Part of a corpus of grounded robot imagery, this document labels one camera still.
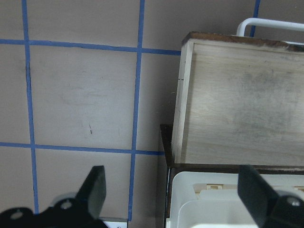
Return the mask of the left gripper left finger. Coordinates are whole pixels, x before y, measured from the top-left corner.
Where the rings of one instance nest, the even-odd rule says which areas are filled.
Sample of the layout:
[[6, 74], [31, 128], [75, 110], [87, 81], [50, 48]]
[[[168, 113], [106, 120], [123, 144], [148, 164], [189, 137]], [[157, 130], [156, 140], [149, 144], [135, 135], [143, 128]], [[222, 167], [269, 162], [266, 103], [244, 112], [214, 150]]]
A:
[[94, 219], [98, 219], [105, 198], [105, 168], [103, 165], [93, 166], [76, 194], [76, 199]]

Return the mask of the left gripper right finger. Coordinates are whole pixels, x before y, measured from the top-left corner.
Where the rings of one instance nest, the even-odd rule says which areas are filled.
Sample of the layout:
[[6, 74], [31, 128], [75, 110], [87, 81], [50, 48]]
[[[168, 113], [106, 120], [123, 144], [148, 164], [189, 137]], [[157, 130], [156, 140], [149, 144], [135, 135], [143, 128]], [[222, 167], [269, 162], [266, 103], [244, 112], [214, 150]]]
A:
[[271, 215], [279, 195], [253, 166], [239, 166], [237, 193], [258, 227], [277, 225]]

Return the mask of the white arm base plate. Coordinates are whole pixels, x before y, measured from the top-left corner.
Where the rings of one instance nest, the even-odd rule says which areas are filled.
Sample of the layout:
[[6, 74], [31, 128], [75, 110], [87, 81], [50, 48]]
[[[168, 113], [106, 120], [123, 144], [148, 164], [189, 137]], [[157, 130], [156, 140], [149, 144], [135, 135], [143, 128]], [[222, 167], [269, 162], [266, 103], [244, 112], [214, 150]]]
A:
[[128, 228], [128, 219], [106, 217], [100, 217], [100, 219], [107, 225], [108, 228]]

